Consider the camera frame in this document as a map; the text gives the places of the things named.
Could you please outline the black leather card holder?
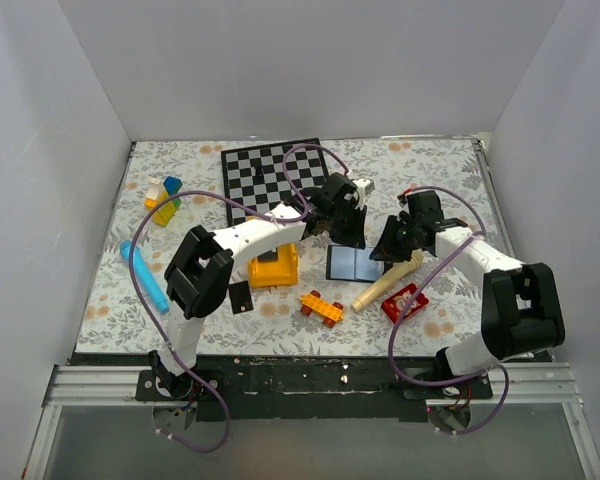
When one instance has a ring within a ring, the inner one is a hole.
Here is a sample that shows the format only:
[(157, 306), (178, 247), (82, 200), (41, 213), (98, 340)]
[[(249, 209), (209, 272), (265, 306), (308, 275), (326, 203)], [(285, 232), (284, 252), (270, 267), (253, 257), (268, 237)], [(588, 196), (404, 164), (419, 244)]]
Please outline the black leather card holder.
[(392, 267), (392, 264), (371, 260), (371, 251), (371, 248), (356, 249), (330, 245), (327, 250), (326, 279), (374, 283)]

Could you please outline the yellow plastic bin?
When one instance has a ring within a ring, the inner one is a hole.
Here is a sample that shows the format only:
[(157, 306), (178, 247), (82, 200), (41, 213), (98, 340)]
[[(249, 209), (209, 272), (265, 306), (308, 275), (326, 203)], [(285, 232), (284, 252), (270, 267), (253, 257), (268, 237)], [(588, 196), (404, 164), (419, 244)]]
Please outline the yellow plastic bin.
[(291, 286), (298, 283), (298, 254), (295, 243), (277, 248), (276, 262), (248, 262), (249, 285), (252, 288)]

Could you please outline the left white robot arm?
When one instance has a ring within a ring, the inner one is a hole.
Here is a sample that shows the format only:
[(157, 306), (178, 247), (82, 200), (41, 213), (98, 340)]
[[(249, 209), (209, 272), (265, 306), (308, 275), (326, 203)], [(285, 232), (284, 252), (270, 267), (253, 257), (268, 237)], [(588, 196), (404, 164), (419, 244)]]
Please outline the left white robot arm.
[(196, 364), (197, 345), (206, 317), (224, 302), (233, 271), (262, 254), (326, 232), (340, 245), (363, 249), (369, 179), (351, 180), (333, 173), (325, 184), (310, 187), (277, 204), (262, 217), (208, 231), (189, 230), (166, 268), (166, 340), (152, 355), (158, 387), (173, 400), (193, 386), (186, 370)]

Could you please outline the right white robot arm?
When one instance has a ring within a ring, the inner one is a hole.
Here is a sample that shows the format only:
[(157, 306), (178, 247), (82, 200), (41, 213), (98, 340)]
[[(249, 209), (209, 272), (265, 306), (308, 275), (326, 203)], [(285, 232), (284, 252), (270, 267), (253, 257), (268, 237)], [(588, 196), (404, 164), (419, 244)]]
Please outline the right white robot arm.
[(423, 250), (439, 259), (439, 274), (452, 265), (481, 289), (481, 323), (477, 333), (438, 351), (432, 371), (412, 378), (392, 362), (403, 381), (434, 387), (455, 397), (469, 380), (511, 357), (560, 346), (565, 326), (552, 270), (544, 263), (526, 264), (495, 249), (458, 218), (445, 216), (442, 188), (407, 189), (398, 197), (401, 211), (388, 217), (370, 257), (397, 264)]

